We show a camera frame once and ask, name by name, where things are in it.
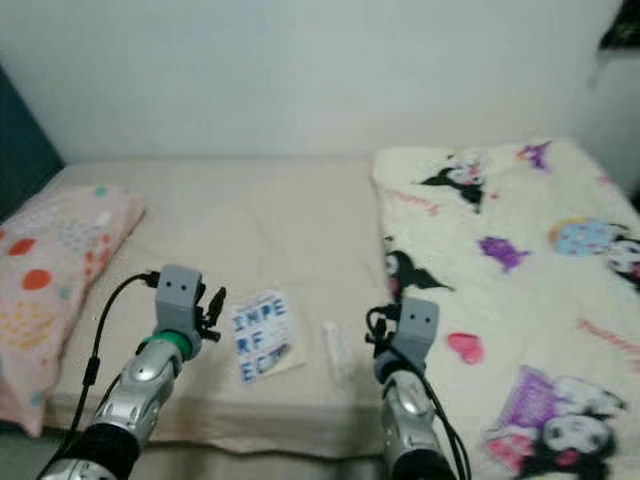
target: pink heart print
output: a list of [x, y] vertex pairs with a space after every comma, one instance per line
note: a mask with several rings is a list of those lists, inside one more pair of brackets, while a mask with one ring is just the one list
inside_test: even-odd
[[449, 346], [460, 354], [462, 361], [470, 365], [480, 363], [484, 358], [482, 341], [470, 333], [452, 333], [448, 337]]

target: white wall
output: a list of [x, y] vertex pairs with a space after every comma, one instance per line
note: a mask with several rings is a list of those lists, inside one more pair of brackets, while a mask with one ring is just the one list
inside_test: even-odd
[[71, 162], [576, 136], [640, 184], [619, 0], [3, 0], [0, 61]]

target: bed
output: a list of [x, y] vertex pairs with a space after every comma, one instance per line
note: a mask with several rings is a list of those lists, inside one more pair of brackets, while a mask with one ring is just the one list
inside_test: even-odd
[[[562, 139], [394, 149], [376, 155], [373, 184], [371, 173], [366, 158], [66, 167], [48, 189], [123, 185], [144, 195], [147, 211], [88, 292], [45, 424], [69, 425], [93, 317], [113, 288], [176, 263], [200, 270], [209, 295], [226, 286], [230, 303], [284, 290], [299, 336], [290, 368], [247, 385], [231, 322], [221, 320], [223, 341], [185, 366], [154, 441], [326, 458], [379, 453], [381, 390], [364, 314], [410, 296], [440, 305], [427, 372], [476, 478], [592, 467], [605, 475], [594, 478], [637, 478], [640, 300], [635, 270], [621, 275], [629, 272], [611, 269], [605, 253], [614, 239], [638, 238], [640, 222], [617, 187]], [[604, 226], [593, 235], [609, 243], [583, 258], [562, 240], [585, 225]], [[595, 248], [588, 244], [581, 248]], [[410, 274], [399, 274], [407, 256]], [[105, 330], [83, 422], [153, 325], [153, 291], [127, 289]], [[456, 343], [450, 334], [466, 336]], [[540, 405], [546, 414], [525, 414]], [[580, 447], [593, 453], [582, 455], [551, 442], [563, 455], [541, 463], [545, 425], [559, 419], [547, 430], [562, 430], [573, 418], [563, 415], [596, 429], [601, 445]]]

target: pillow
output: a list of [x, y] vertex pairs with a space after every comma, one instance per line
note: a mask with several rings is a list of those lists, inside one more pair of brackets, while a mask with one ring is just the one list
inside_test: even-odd
[[0, 225], [0, 419], [42, 430], [85, 293], [144, 211], [116, 186], [41, 193]]

